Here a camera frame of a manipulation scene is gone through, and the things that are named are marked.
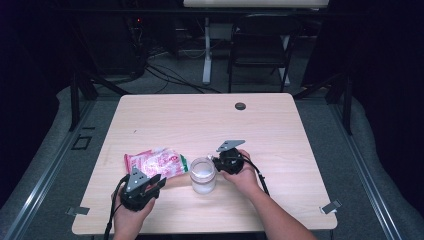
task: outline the human hand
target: human hand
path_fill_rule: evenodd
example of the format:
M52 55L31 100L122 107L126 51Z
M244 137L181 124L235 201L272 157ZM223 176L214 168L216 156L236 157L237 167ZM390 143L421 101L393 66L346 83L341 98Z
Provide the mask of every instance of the human hand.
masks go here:
M237 150L245 156L246 160L250 161L249 153L243 149ZM221 174L225 179L234 183L237 189L246 196L249 196L249 194L254 191L261 190L258 185L255 169L246 162L243 164L243 168L238 174L231 175L225 171L221 171Z
M114 240L134 240L143 226L143 222L155 205L155 198L150 199L146 206L138 211L131 211L124 206L121 206L120 193L122 187L118 191L115 200L115 206L118 208L113 217L114 223Z

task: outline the dark background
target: dark background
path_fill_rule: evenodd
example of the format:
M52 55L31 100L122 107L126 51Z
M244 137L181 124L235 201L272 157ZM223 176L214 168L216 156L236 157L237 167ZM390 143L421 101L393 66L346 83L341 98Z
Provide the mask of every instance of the dark background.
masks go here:
M2 184L1 205L49 130L59 104L55 95L69 86L75 59L86 69L98 70L93 49L78 38L81 29L76 31L63 18L46 12L45 4L1 3L0 174L2 183L7 183ZM368 38L369 48L352 74L354 96L365 108L382 165L404 197L424 215L420 186L424 182L423 4L390 2L380 8L375 2L336 0L332 4L329 11L372 9L378 16L372 18L378 28ZM304 84L323 81L343 69L367 24L324 22Z

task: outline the gray carpet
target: gray carpet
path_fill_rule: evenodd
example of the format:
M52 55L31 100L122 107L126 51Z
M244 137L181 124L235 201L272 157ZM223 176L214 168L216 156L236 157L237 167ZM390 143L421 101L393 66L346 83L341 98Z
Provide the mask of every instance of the gray carpet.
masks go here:
M313 40L303 39L297 45L289 77L290 87L286 92L301 91L300 80L303 76ZM225 47L216 47L213 55L212 83L208 86L220 92L226 92L226 56ZM203 56L199 52L190 52L190 56L181 53L179 60L163 54L149 60L149 63L173 74L172 69L192 84L201 84ZM235 72L234 92L277 92L278 75L269 76L268 70ZM112 81L120 77L109 78ZM146 72L136 81L119 84L123 89L136 94L171 94L198 93L192 87L167 84L164 80ZM38 211L31 219L22 239L91 239L91 236L76 236L71 231L73 217L66 215L68 207L79 206L91 171L104 141L110 121L116 109L119 97L109 89L96 85L100 97L95 102L81 99L81 107L86 106L88 114L79 128L72 135L71 144L66 145L63 164L45 195ZM364 190L354 164L354 157L338 126L339 119L331 111L323 96L326 89L317 91L309 98L296 101L307 136L315 154L319 169L331 200L339 199L343 206L336 214L338 226L334 230L334 239L387 239L379 222L373 205ZM34 157L25 176L13 192L9 201L0 211L1 237L6 236L13 221L24 206L25 201L36 186L38 179L57 157L57 151L69 137L70 126L69 89L62 91L58 98L61 107L51 131L46 136L39 152ZM373 179L385 199L393 220L403 239L424 239L424 222L422 217L402 198L390 177L384 172L375 154L372 132L360 104L354 101L352 112L353 138L361 155L369 167ZM86 150L72 150L78 136L91 137ZM319 239L330 239L328 231L315 231ZM161 239L164 236L146 236L145 239ZM173 239L190 239L189 236L173 236ZM223 239L223 236L202 236L204 239ZM231 236L230 239L244 239L246 236Z

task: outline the pink snack bag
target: pink snack bag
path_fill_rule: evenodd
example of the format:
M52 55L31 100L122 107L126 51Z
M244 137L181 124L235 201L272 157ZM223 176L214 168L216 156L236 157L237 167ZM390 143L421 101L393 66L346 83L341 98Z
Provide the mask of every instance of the pink snack bag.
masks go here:
M149 178L156 174L161 174L161 179L171 178L188 171L184 156L169 148L156 148L137 155L125 154L124 161L127 173L131 173L135 166Z

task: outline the table top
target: table top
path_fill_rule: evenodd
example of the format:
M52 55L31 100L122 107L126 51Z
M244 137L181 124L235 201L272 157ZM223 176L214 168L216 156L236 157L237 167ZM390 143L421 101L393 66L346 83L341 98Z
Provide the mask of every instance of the table top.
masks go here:
M237 110L242 102L246 109ZM296 105L286 93L127 95L121 98L81 202L75 234L103 234L110 196L125 176L124 154L168 147L188 162L208 154L225 140L239 146L265 176L271 197L308 229L333 229L334 213ZM263 231L251 203L218 174L215 189L193 191L188 174L170 178L141 233Z
M185 7L326 8L329 0L184 0Z

